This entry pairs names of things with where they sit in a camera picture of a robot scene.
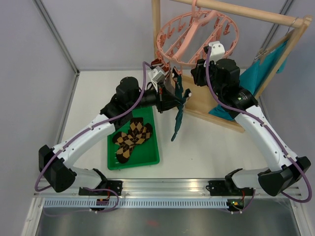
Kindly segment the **dark teal christmas sock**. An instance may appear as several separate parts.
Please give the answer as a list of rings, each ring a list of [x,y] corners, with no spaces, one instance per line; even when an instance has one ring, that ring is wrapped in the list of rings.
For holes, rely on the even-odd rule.
[[[175,96],[178,98],[183,98],[184,89],[182,85],[182,75],[176,67],[173,67],[171,77],[175,83]]]

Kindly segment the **pink round clip hanger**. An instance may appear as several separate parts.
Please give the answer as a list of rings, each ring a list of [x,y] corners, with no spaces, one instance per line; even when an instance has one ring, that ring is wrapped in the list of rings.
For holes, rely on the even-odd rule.
[[[215,19],[214,30],[200,46],[200,48],[193,54],[191,59],[187,62],[182,60],[182,57],[189,46],[192,44],[193,38],[197,31],[209,24]],[[236,23],[227,15],[215,10],[201,10],[196,6],[196,1],[192,2],[192,11],[179,15],[170,20],[157,35],[157,51],[156,56],[162,60],[164,70],[171,69],[171,63],[183,67],[194,67],[198,59],[205,59],[206,54],[203,48],[209,42],[220,41],[222,36],[234,31],[235,38],[229,48],[224,46],[225,54],[223,58],[230,56],[239,40],[239,29]]]

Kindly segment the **grey sock red striped cuff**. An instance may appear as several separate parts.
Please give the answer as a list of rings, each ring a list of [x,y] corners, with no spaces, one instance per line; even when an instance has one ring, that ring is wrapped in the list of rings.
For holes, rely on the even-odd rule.
[[[160,59],[155,59],[151,62],[151,69],[155,69],[155,68],[161,68],[161,69],[164,69],[164,64],[162,62],[162,60]]]

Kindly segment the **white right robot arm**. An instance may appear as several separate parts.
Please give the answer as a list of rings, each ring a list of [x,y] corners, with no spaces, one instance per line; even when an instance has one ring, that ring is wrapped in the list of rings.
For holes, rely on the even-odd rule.
[[[276,196],[306,177],[310,160],[297,156],[271,127],[253,94],[240,85],[240,68],[234,60],[199,59],[191,74],[194,83],[208,86],[222,108],[248,132],[267,163],[266,169],[229,173],[224,183],[228,193],[261,187],[268,195]]]

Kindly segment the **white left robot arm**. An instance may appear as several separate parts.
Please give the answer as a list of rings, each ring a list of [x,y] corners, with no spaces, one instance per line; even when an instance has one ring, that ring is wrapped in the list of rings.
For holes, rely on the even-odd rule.
[[[171,93],[163,82],[157,84],[157,89],[145,89],[139,87],[136,78],[123,78],[110,102],[89,125],[54,147],[44,145],[39,149],[40,176],[57,193],[70,187],[83,187],[96,195],[104,194],[107,190],[104,174],[96,168],[75,168],[73,165],[78,158],[101,139],[112,135],[112,142],[118,147],[116,159],[122,164],[128,162],[134,149],[154,134],[153,126],[142,117],[134,117],[132,111],[155,106],[160,113],[174,107],[181,112],[190,95],[190,90],[182,88]]]

